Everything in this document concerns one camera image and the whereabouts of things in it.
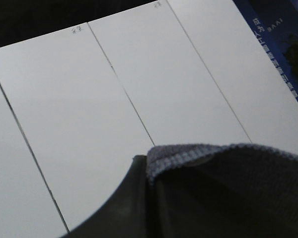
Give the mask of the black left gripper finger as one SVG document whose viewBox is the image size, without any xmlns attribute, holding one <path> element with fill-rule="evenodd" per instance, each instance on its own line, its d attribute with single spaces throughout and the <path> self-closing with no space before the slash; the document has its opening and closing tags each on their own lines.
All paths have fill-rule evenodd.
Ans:
<svg viewBox="0 0 298 238">
<path fill-rule="evenodd" d="M 110 198 L 65 238 L 147 238 L 147 157 L 138 155 Z"/>
</svg>

